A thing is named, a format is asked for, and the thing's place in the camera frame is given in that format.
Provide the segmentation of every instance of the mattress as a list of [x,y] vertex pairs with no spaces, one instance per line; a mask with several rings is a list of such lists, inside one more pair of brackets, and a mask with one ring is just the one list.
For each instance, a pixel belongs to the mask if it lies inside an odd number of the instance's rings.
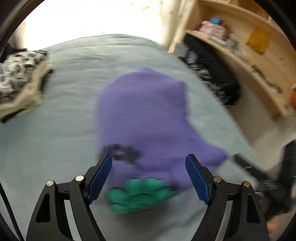
[[[26,235],[39,195],[48,180],[68,182],[97,163],[95,107],[104,86],[140,67],[181,80],[191,125],[209,143],[228,154],[242,153],[251,163],[256,154],[232,117],[201,80],[151,40],[113,34],[72,40],[48,48],[55,73],[48,79],[41,106],[0,125],[0,182],[16,220]],[[232,158],[216,171],[225,181],[256,181]],[[104,188],[91,204],[94,217],[112,241],[191,240],[206,210],[191,188],[154,210],[118,215],[107,207]],[[74,240],[80,240],[66,209]],[[5,206],[0,212],[13,229]]]

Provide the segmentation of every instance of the purple garment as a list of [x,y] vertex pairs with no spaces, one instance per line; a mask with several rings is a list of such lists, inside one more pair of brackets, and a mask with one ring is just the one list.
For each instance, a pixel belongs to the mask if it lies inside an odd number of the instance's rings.
[[[102,90],[97,126],[101,149],[121,146],[108,149],[113,159],[108,188],[122,188],[126,179],[153,177],[185,190],[192,187],[185,168],[188,154],[211,172],[227,158],[189,124],[184,83],[147,68],[122,75]],[[132,162],[125,160],[130,148],[137,157]]]

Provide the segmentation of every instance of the beige cloth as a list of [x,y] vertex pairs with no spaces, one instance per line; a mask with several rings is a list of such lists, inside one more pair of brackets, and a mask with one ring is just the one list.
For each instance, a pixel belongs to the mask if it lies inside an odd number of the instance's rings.
[[0,119],[12,114],[20,109],[27,109],[36,102],[36,96],[40,96],[40,87],[42,78],[52,69],[52,64],[47,57],[38,64],[32,71],[31,80],[17,94],[17,96],[9,102],[0,104]]

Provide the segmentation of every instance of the black bag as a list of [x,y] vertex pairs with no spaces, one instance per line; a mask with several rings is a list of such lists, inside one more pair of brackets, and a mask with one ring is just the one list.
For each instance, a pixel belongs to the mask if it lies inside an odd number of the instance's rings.
[[240,98],[241,86],[228,66],[216,54],[215,48],[189,34],[186,34],[184,43],[189,48],[187,58],[190,51],[198,55],[198,58],[195,63],[182,60],[202,78],[204,84],[224,105],[234,105]]

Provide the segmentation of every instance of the pile of clothes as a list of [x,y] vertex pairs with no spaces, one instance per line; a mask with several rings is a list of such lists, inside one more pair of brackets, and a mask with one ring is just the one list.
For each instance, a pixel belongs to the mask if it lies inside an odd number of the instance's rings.
[[42,102],[52,64],[46,50],[10,54],[0,66],[0,121],[23,114]]

